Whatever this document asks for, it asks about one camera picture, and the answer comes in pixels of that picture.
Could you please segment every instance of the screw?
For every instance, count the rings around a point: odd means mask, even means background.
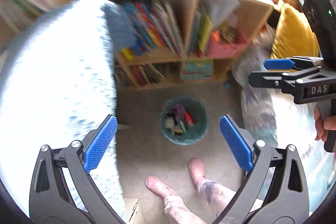
[[[76,148],[76,147],[79,147],[80,144],[81,144],[80,141],[73,141],[73,142],[71,143],[71,146],[74,147],[74,148]]]
[[[288,149],[291,150],[292,152],[294,152],[296,150],[296,147],[294,145],[290,144],[288,146]]]
[[[47,145],[43,145],[42,147],[41,147],[41,151],[42,152],[45,152],[45,151],[47,151],[48,150],[48,146]]]
[[[263,140],[257,140],[255,143],[256,143],[257,146],[259,146],[259,147],[264,147],[264,146],[266,145],[266,143],[265,143]]]

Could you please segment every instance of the yellow velvet cushion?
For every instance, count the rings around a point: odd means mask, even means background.
[[[303,13],[287,3],[281,8],[281,15],[275,32],[270,58],[286,58],[294,55],[319,56],[319,44]]]

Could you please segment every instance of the pink box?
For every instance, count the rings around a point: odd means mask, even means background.
[[[232,44],[215,42],[210,38],[206,56],[217,59],[232,58],[238,51],[244,49],[249,44],[249,41],[239,24],[237,25],[237,30],[238,38],[236,42]]]

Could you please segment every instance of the round bin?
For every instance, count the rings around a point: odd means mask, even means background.
[[[184,108],[191,113],[195,120],[195,125],[189,127],[182,135],[173,135],[172,130],[165,127],[166,115],[172,112],[176,104],[183,105]],[[180,145],[189,145],[201,140],[208,130],[208,114],[203,104],[193,98],[178,97],[170,99],[166,102],[160,114],[160,128],[161,132],[170,141]]]

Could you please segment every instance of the pink pants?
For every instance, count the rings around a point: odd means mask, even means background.
[[[203,180],[198,184],[198,192],[208,202],[211,211],[218,216],[224,208],[229,204],[230,200],[236,194],[232,191],[216,182],[211,180]],[[177,224],[206,224],[202,219],[193,214],[184,205],[182,198],[179,196],[169,196],[164,199],[165,213],[172,223]],[[262,200],[257,199],[251,209],[254,211],[261,207]]]

